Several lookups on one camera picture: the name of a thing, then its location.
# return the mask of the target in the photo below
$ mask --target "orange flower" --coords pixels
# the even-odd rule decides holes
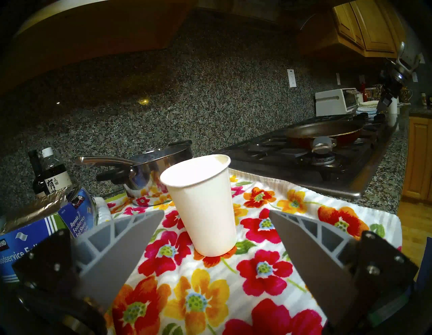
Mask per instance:
[[[369,230],[367,224],[359,219],[354,210],[350,207],[342,207],[339,210],[321,206],[318,208],[318,219],[350,234],[355,239],[360,239],[364,230]]]
[[[107,310],[107,312],[104,314],[104,319],[105,319],[107,329],[110,329],[114,325],[114,322],[112,320],[111,308],[109,310]]]
[[[230,258],[232,255],[235,254],[235,252],[237,251],[237,247],[234,246],[230,251],[228,251],[227,253],[223,254],[222,256],[217,256],[217,257],[204,257],[203,255],[201,255],[198,251],[194,251],[194,259],[196,261],[200,261],[201,259],[203,260],[204,266],[206,268],[212,268],[213,266],[216,266],[220,263],[221,261],[221,257],[228,259]]]
[[[303,191],[289,190],[286,194],[288,200],[279,200],[277,206],[282,207],[282,212],[285,213],[306,213],[308,208],[303,201],[305,195]]]
[[[125,284],[112,306],[112,318],[117,335],[157,334],[160,312],[171,295],[168,284],[158,286],[154,276],[140,281],[135,289]]]
[[[232,204],[232,206],[234,208],[235,225],[237,226],[240,223],[239,217],[246,216],[246,214],[248,213],[248,210],[240,208],[241,207],[240,204]]]
[[[273,191],[261,190],[259,187],[254,187],[252,193],[243,193],[243,198],[246,201],[244,203],[245,207],[249,208],[260,208],[261,206],[267,204],[268,202],[273,202],[276,200]]]

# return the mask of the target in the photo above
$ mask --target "bottle cap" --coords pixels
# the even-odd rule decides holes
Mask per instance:
[[[53,155],[53,150],[51,149],[51,147],[49,148],[45,148],[42,150],[42,157],[48,157],[48,156],[52,156]]]

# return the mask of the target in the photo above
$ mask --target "soy sauce bottle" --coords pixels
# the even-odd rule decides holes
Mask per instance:
[[[63,187],[72,185],[63,160],[54,155],[51,147],[42,150],[42,157],[42,167],[44,169],[42,176],[49,193],[56,192]]]
[[[43,198],[48,195],[48,188],[45,184],[45,180],[42,177],[42,165],[38,157],[38,152],[36,150],[31,150],[28,152],[30,163],[33,168],[33,172],[35,173],[35,179],[33,180],[33,192],[35,193],[37,198]]]

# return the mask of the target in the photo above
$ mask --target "bottle label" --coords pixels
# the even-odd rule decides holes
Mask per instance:
[[[69,173],[67,171],[62,172],[54,177],[45,179],[45,184],[47,184],[48,191],[50,193],[56,192],[59,189],[72,185],[70,181]]]

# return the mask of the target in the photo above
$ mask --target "wooden cabinet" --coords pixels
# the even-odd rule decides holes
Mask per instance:
[[[402,20],[400,19],[399,13],[387,0],[380,0],[377,2],[377,5],[390,29],[397,52],[400,43],[406,41],[406,33]]]
[[[395,52],[390,29],[375,0],[358,0],[350,4],[359,23],[365,49]]]
[[[403,26],[389,3],[357,0],[313,16],[298,35],[300,51],[316,57],[351,60],[396,58]]]
[[[338,33],[354,42],[361,49],[365,48],[362,32],[357,23],[354,10],[349,3],[344,3],[333,8],[336,29]]]
[[[0,94],[66,64],[108,54],[166,48],[195,3],[98,1],[55,15],[48,13],[51,16],[15,36],[2,54]]]
[[[432,120],[410,117],[410,140],[403,195],[432,200]]]

